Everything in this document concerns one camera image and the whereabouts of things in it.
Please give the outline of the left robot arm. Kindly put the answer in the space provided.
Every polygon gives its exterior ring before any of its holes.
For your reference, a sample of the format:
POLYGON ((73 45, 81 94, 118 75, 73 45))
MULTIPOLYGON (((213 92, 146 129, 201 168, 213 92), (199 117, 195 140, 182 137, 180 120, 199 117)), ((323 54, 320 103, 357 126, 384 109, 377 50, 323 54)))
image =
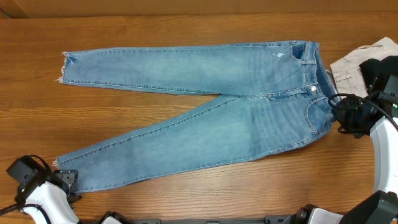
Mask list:
POLYGON ((32 154, 16 159, 6 172, 19 185, 15 203, 2 208, 1 215, 18 210, 35 223, 84 223, 73 209, 73 203, 81 199, 77 170, 52 170, 41 157, 32 154))

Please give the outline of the light blue denim jeans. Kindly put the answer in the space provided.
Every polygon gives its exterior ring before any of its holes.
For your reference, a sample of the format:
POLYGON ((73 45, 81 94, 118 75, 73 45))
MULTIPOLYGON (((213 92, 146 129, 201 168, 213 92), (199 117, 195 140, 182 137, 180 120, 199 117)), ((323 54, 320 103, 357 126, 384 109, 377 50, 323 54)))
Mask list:
POLYGON ((66 85, 213 95, 184 114, 59 156, 94 192, 304 147, 334 122, 319 44, 304 40, 64 53, 66 85))

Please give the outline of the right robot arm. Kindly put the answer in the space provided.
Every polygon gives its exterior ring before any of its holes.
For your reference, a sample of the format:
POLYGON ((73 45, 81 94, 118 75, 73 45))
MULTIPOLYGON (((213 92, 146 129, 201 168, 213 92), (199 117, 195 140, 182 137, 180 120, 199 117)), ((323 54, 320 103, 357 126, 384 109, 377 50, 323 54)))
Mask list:
POLYGON ((397 57, 371 58, 360 64, 366 97, 332 95, 329 105, 338 132, 356 138, 368 135, 374 148, 373 194, 344 215, 308 204, 285 223, 391 223, 397 219, 397 57))

